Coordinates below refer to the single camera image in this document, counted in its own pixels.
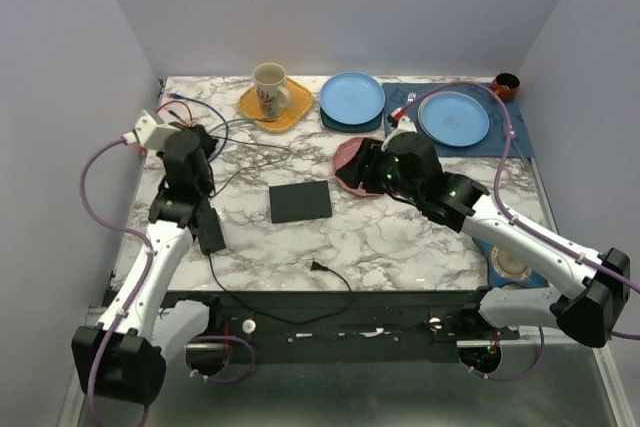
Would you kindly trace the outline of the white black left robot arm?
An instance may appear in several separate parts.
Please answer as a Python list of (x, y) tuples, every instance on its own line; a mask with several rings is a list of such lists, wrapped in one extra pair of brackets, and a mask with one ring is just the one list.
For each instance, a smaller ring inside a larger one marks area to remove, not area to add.
[(176, 305), (178, 322), (158, 322), (173, 275), (193, 244), (209, 255), (225, 248), (219, 217), (211, 206), (214, 177), (209, 158), (216, 147), (201, 125), (157, 129), (141, 146), (156, 150), (165, 174), (151, 203), (145, 232), (131, 230), (141, 249), (124, 284), (95, 326), (80, 327), (71, 342), (81, 388), (96, 397), (149, 406), (157, 398), (166, 365), (193, 337), (214, 340), (220, 315), (196, 301)]

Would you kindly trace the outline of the dark grey network switch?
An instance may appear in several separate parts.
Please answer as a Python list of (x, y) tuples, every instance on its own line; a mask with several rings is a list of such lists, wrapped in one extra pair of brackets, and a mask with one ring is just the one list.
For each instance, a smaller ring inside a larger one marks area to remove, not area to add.
[(333, 214), (327, 181), (270, 186), (269, 202), (274, 224), (325, 219)]

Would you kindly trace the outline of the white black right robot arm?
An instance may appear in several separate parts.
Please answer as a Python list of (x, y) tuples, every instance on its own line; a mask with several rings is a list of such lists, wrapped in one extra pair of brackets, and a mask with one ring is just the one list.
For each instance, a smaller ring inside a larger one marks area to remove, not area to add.
[(433, 144), (417, 133), (384, 141), (363, 138), (335, 154), (334, 174), (350, 189), (385, 194), (429, 221), (494, 245), (548, 283), (545, 288), (485, 288), (460, 314), (460, 326), (480, 339), (494, 328), (549, 327), (587, 347), (604, 346), (626, 305), (630, 259), (611, 248), (581, 247), (501, 203), (462, 174), (445, 171)]

